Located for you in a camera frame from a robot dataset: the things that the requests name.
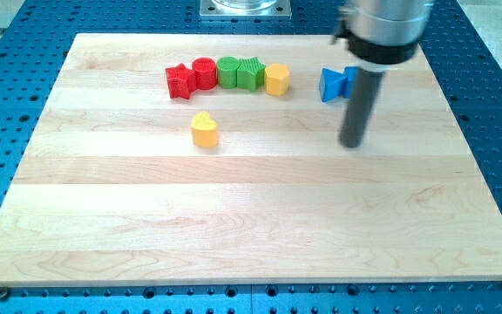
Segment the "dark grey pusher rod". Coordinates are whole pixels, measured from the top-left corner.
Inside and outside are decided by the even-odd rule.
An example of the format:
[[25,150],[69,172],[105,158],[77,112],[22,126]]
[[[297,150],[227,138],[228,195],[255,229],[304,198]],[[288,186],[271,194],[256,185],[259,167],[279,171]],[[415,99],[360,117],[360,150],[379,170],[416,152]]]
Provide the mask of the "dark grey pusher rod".
[[339,141],[345,147],[355,148],[362,144],[383,77],[384,72],[370,72],[362,68],[356,70],[339,133]]

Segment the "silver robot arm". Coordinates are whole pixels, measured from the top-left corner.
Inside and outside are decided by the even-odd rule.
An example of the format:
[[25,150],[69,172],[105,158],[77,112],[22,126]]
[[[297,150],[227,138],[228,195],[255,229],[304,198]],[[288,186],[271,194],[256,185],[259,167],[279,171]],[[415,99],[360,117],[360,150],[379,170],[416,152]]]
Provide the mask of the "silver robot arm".
[[433,4],[432,0],[350,0],[338,9],[332,41],[346,40],[348,51],[358,59],[339,133],[343,146],[361,146],[385,72],[413,58]]

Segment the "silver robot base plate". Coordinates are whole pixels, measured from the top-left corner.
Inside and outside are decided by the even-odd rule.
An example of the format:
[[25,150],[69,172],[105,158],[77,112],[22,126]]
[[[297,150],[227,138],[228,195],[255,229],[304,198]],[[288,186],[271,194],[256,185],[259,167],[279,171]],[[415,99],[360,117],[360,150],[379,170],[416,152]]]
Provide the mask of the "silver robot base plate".
[[200,17],[209,20],[291,18],[290,0],[200,0]]

